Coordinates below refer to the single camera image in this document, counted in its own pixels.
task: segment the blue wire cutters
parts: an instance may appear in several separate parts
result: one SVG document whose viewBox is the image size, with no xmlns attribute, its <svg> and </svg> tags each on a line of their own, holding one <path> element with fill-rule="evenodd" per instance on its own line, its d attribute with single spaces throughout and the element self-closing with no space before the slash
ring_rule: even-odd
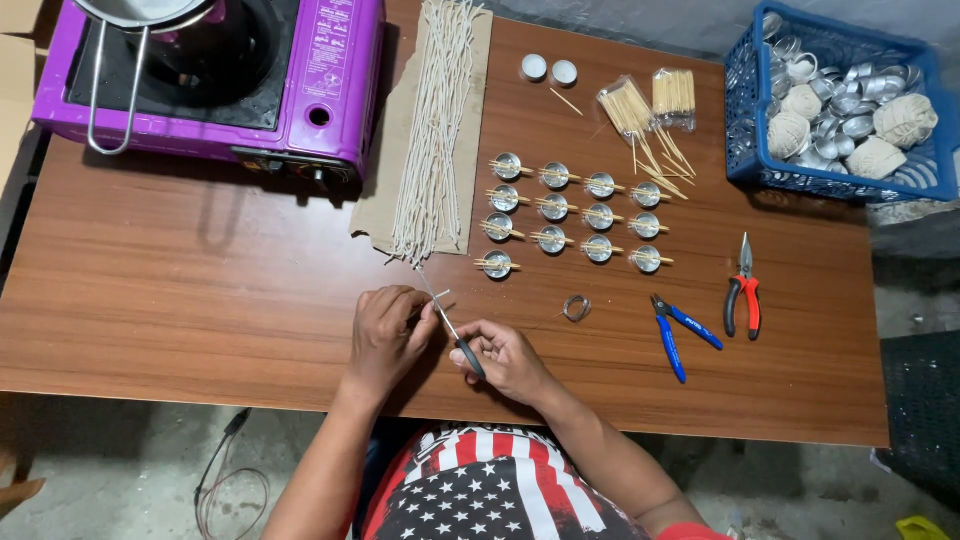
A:
<svg viewBox="0 0 960 540">
<path fill-rule="evenodd" d="M 716 347 L 717 351 L 723 351 L 723 343 L 717 339 L 717 336 L 710 333 L 704 325 L 694 321 L 689 315 L 664 302 L 659 294 L 652 295 L 650 300 L 654 303 L 654 309 L 657 311 L 657 324 L 660 325 L 660 339 L 663 340 L 663 349 L 666 350 L 666 356 L 670 358 L 670 366 L 673 368 L 673 373 L 676 374 L 677 380 L 681 383 L 686 382 L 684 365 L 680 363 L 680 355 L 677 354 L 677 344 L 673 340 L 673 330 L 670 329 L 670 322 L 666 320 L 666 316 L 670 315 L 680 321 L 680 324 L 691 329 L 693 333 L 703 337 L 707 343 Z"/>
</svg>

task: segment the gray wall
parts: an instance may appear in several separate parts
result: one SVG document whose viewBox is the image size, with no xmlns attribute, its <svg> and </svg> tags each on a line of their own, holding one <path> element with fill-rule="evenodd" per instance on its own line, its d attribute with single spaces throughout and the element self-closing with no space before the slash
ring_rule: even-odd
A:
<svg viewBox="0 0 960 540">
<path fill-rule="evenodd" d="M 479 4 L 484 0 L 474 0 Z M 497 14 L 717 60 L 759 0 L 486 0 Z M 782 0 L 789 6 L 935 45 L 944 83 L 960 90 L 957 0 Z"/>
</svg>

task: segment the blue plastic basket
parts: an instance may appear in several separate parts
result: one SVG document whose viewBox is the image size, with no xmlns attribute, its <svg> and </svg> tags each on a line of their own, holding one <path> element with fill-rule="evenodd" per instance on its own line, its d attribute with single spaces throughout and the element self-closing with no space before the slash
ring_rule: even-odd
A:
<svg viewBox="0 0 960 540">
<path fill-rule="evenodd" d="M 763 45 L 763 15 L 783 17 L 777 39 L 796 36 L 804 52 L 821 67 L 846 69 L 871 62 L 877 69 L 911 64 L 924 72 L 919 92 L 933 104 L 940 121 L 933 135 L 906 153 L 907 163 L 883 180 L 831 173 L 773 160 L 767 151 L 766 110 L 770 105 L 770 48 Z M 889 203 L 926 197 L 957 198 L 953 152 L 960 147 L 956 96 L 942 89 L 937 58 L 929 45 L 794 10 L 778 2 L 761 2 L 754 25 L 734 45 L 724 65 L 727 75 L 727 176 L 836 199 Z"/>
</svg>

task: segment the red shirt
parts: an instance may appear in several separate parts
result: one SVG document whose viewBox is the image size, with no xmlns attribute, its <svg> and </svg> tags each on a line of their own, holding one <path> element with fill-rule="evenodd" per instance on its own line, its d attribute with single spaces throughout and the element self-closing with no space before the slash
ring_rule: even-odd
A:
<svg viewBox="0 0 960 540">
<path fill-rule="evenodd" d="M 371 501 L 364 540 L 650 540 L 557 445 L 512 426 L 444 424 L 415 437 Z M 726 536 L 677 524 L 657 540 Z"/>
</svg>

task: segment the yellow object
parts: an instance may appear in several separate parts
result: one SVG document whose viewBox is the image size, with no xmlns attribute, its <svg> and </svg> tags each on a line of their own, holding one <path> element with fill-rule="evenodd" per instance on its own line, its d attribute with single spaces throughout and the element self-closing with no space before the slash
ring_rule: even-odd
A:
<svg viewBox="0 0 960 540">
<path fill-rule="evenodd" d="M 903 540 L 950 540 L 939 527 L 924 516 L 913 516 L 897 522 Z"/>
</svg>

